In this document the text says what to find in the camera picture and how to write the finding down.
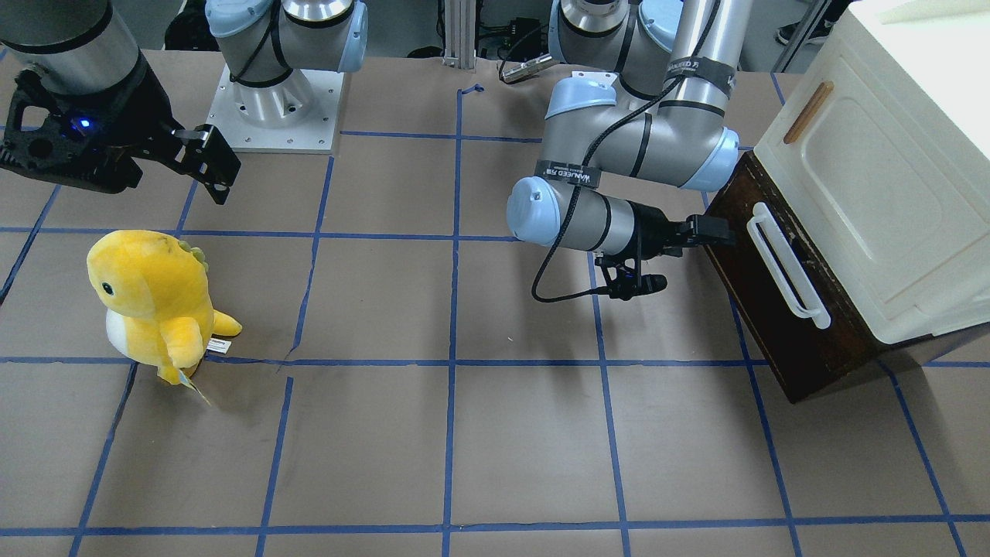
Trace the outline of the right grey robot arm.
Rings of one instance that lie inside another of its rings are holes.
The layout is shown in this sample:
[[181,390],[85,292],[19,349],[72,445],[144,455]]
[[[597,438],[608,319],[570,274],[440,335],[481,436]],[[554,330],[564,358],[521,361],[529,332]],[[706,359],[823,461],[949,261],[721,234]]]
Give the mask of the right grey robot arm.
[[[259,151],[323,148],[335,108],[317,79],[360,70],[368,28],[361,1],[4,1],[2,46],[22,69],[2,168],[116,194],[145,159],[224,204],[251,138]],[[222,113],[181,125],[146,46],[222,53]]]

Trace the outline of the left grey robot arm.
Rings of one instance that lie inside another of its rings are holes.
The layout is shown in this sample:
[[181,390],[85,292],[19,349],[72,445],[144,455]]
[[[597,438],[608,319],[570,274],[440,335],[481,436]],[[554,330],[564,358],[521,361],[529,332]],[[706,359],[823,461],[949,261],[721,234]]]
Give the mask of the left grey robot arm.
[[537,169],[507,201],[510,232],[615,258],[685,246],[657,208],[598,193],[599,176],[700,191],[727,183],[739,136],[724,117],[750,11],[749,1],[556,1],[552,56],[614,80],[555,85]]

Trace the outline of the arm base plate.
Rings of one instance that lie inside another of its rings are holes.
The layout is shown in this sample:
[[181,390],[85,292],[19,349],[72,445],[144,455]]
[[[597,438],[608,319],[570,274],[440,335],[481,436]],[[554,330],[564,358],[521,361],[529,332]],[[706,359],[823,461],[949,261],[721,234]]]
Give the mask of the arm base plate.
[[224,67],[207,123],[235,152],[331,154],[345,73],[295,70],[282,84],[265,88],[235,84],[229,75]]

